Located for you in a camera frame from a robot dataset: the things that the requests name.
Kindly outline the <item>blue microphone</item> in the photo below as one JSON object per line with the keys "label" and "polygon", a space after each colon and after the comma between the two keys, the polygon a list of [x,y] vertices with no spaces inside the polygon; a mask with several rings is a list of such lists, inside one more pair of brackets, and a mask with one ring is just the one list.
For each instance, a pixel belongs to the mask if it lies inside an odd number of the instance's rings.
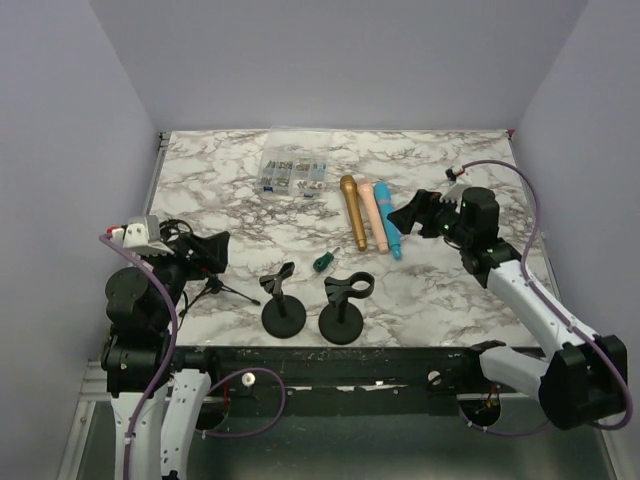
{"label": "blue microphone", "polygon": [[374,185],[374,196],[383,222],[389,249],[393,258],[399,261],[402,259],[401,235],[397,227],[388,219],[388,215],[393,212],[393,205],[391,191],[387,184],[384,182],[377,182]]}

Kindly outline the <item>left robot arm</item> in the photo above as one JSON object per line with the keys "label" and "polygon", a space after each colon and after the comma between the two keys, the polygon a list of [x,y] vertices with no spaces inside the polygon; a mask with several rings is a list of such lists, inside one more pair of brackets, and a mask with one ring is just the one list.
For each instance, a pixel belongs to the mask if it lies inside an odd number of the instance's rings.
{"label": "left robot arm", "polygon": [[184,479],[200,407],[222,380],[208,353],[179,354],[176,307],[190,281],[216,280],[228,264],[228,232],[101,241],[128,267],[105,286],[109,339],[101,356],[115,426],[115,478]]}

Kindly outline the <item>gold microphone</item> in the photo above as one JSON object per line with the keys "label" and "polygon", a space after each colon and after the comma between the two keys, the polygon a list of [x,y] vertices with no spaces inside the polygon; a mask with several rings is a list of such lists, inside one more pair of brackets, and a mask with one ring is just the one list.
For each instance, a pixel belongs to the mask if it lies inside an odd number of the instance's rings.
{"label": "gold microphone", "polygon": [[351,175],[340,179],[340,190],[344,196],[355,244],[359,251],[367,249],[367,237],[359,207],[357,183]]}

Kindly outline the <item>pink microphone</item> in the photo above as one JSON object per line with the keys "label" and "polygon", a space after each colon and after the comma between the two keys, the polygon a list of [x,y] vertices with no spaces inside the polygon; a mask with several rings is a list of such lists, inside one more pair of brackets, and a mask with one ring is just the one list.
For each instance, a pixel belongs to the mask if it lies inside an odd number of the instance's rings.
{"label": "pink microphone", "polygon": [[357,192],[365,207],[376,246],[380,253],[389,252],[384,225],[376,203],[373,185],[366,179],[357,181]]}

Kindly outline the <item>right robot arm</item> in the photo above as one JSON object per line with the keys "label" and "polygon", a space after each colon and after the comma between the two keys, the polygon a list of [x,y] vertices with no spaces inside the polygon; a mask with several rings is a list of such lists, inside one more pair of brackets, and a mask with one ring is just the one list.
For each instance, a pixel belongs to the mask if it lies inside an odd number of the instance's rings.
{"label": "right robot arm", "polygon": [[544,353],[534,358],[501,343],[484,343],[478,357],[461,365],[462,384],[474,392],[493,383],[507,385],[537,400],[560,430],[628,414],[624,343],[599,335],[548,296],[522,255],[500,238],[499,216],[494,193],[483,187],[466,187],[453,202],[419,190],[387,216],[403,234],[419,224],[420,236],[453,243],[465,270],[512,310]]}

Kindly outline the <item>black round-base mic stand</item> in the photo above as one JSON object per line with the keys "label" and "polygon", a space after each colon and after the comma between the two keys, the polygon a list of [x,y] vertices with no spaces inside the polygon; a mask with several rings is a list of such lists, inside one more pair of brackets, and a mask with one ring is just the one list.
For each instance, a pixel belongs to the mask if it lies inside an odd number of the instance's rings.
{"label": "black round-base mic stand", "polygon": [[325,340],[335,345],[348,345],[360,337],[364,318],[350,300],[368,298],[374,287],[374,277],[364,271],[356,272],[346,279],[324,279],[328,304],[320,313],[318,325]]}

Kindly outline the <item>black tripod mic stand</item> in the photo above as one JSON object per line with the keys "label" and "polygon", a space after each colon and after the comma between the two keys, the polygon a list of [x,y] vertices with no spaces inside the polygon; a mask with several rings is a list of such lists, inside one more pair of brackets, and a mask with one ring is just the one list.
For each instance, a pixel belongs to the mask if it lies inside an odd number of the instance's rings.
{"label": "black tripod mic stand", "polygon": [[[181,219],[167,219],[167,220],[163,220],[159,223],[160,225],[160,235],[161,235],[161,239],[164,242],[165,245],[167,245],[167,241],[174,238],[175,236],[179,235],[179,234],[194,234],[194,230],[191,227],[191,225],[189,223],[187,223],[184,220]],[[180,259],[178,257],[176,257],[176,259],[178,260],[178,264],[181,266],[184,266],[186,268],[186,276],[187,276],[187,267],[180,262]],[[184,302],[184,307],[183,309],[180,311],[179,313],[179,317],[181,319],[183,319],[186,314],[188,313],[189,309],[197,302],[199,301],[202,297],[206,296],[206,295],[216,295],[219,294],[221,292],[226,292],[226,293],[232,293],[232,294],[236,294],[239,295],[240,297],[250,301],[253,305],[257,305],[260,306],[261,303],[258,300],[255,300],[253,298],[250,298],[249,296],[227,286],[224,284],[224,282],[220,279],[220,275],[221,274],[209,274],[209,276],[203,280],[205,280],[205,285],[203,287],[203,289],[194,297],[194,299],[192,301],[190,301],[188,299],[188,296],[186,293],[183,294],[183,298],[185,300]]]}

